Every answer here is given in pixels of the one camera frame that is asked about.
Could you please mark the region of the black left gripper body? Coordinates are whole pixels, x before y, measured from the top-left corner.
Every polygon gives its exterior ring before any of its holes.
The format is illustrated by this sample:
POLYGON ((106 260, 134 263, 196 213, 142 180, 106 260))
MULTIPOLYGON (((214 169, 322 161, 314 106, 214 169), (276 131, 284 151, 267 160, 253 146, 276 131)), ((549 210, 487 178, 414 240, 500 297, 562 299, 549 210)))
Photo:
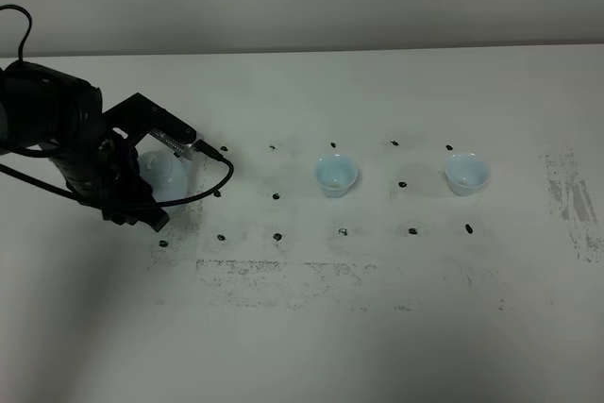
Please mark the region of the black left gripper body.
POLYGON ((136 93, 107 112, 86 109, 73 143, 49 160, 78 202, 99 209, 105 220, 129 225, 129 176, 140 176, 136 145, 148 133, 144 108, 152 102, 136 93))

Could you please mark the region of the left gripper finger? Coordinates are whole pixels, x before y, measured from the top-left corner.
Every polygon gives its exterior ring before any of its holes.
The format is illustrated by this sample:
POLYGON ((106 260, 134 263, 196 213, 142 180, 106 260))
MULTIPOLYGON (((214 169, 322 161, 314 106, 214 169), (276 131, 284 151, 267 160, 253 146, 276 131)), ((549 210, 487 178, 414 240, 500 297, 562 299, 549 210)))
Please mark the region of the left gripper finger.
POLYGON ((160 232, 170 220, 168 213, 158 206, 153 197, 152 187, 136 174, 129 176, 129 202, 136 206, 129 211, 131 226, 142 223, 160 232))

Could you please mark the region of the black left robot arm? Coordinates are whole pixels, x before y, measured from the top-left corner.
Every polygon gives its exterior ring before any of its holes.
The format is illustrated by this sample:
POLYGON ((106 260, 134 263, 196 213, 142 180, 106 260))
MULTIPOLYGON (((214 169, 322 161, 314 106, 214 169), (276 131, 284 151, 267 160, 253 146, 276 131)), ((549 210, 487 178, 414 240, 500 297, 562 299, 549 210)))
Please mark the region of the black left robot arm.
POLYGON ((1 72, 1 150, 31 148, 65 180, 59 194, 101 210, 115 224, 160 231, 169 214, 141 178, 137 143, 148 129, 120 107, 103 109, 89 82, 39 64, 14 62, 1 72))

